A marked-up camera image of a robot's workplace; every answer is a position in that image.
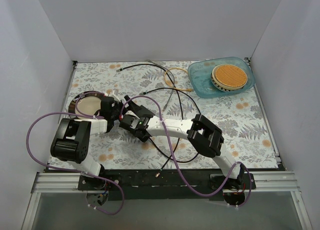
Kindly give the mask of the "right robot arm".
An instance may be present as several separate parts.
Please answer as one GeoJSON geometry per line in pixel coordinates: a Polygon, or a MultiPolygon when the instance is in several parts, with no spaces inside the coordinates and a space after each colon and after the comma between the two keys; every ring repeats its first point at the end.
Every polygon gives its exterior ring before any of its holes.
{"type": "Polygon", "coordinates": [[[227,185],[237,189],[245,182],[244,167],[238,164],[224,144],[222,130],[204,115],[192,119],[164,119],[125,96],[128,107],[120,111],[119,126],[146,142],[151,137],[170,136],[188,140],[198,154],[211,158],[219,166],[227,185]]]}

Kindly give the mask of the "black network switch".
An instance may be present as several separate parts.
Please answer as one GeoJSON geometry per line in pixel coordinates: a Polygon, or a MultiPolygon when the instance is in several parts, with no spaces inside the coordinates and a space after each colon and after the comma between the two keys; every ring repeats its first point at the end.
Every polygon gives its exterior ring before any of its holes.
{"type": "Polygon", "coordinates": [[[138,118],[137,115],[135,115],[132,111],[127,111],[124,115],[123,115],[123,119],[136,119],[138,118]]]}

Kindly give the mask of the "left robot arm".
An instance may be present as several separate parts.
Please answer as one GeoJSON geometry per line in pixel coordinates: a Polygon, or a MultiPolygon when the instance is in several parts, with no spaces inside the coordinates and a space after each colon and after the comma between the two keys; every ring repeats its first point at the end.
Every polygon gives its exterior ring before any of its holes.
{"type": "Polygon", "coordinates": [[[90,136],[108,133],[119,119],[122,107],[123,103],[114,97],[103,97],[98,111],[101,119],[63,118],[50,148],[53,157],[68,162],[78,171],[91,174],[89,184],[95,190],[103,189],[107,181],[100,174],[104,168],[89,154],[90,136]]]}

